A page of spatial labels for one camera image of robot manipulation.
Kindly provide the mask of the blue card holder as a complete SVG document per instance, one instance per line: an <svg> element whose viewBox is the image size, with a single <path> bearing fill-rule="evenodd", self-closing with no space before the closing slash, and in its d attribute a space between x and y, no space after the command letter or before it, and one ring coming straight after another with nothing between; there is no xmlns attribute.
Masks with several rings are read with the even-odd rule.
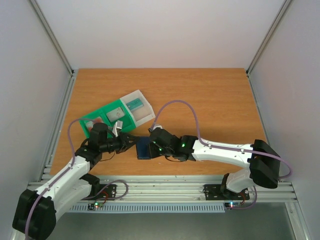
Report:
<svg viewBox="0 0 320 240"><path fill-rule="evenodd" d="M150 138L148 136L141 136L136 143L136 154L138 160L150 160L151 153L149 148Z"/></svg>

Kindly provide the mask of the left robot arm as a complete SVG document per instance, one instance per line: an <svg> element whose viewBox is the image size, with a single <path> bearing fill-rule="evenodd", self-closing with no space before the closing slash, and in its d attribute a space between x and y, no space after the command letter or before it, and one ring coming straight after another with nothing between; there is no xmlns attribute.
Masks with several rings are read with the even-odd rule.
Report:
<svg viewBox="0 0 320 240"><path fill-rule="evenodd" d="M26 240L45 240L58 219L82 199L96 199L101 193L99 178L89 171L104 153L120 154L139 141L139 137L121 132L115 126L97 122L71 160L49 181L35 190L26 189L19 196L12 227Z"/></svg>

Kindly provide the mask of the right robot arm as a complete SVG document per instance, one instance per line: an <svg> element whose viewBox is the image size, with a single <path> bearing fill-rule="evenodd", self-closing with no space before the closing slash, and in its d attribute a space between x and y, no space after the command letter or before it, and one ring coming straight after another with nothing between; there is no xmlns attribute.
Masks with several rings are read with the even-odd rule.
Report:
<svg viewBox="0 0 320 240"><path fill-rule="evenodd" d="M213 142L192 135L177 137L157 127L150 131L149 149L152 158L172 157L185 161L214 161L238 166L241 169L223 176L218 195L226 200L237 197L249 187L265 189L278 187L279 155L263 140L253 144Z"/></svg>

